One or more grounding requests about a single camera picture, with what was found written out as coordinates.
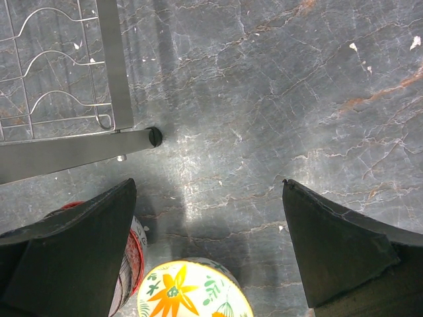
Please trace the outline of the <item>stainless steel dish rack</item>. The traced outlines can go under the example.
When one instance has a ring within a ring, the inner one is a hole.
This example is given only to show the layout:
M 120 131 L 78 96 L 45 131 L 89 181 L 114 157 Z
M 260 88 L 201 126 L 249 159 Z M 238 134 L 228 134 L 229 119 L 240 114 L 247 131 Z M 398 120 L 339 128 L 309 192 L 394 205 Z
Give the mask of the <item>stainless steel dish rack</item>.
M 154 149 L 138 130 L 116 1 L 1 2 L 1 183 Z

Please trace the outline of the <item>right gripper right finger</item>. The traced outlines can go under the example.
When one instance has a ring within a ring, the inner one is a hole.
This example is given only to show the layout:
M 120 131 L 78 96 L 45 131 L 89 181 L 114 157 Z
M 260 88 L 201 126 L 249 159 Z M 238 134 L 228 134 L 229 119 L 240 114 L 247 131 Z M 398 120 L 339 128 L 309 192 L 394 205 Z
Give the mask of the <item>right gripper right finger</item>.
M 421 316 L 422 235 L 285 180 L 282 196 L 308 307 L 316 316 Z

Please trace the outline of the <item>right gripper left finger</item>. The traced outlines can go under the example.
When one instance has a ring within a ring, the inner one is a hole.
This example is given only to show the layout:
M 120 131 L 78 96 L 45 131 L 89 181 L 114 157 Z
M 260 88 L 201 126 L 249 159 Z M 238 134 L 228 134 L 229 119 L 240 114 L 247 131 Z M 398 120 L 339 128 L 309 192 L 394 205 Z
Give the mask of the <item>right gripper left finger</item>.
M 108 316 L 136 193 L 129 178 L 1 234 L 1 315 Z

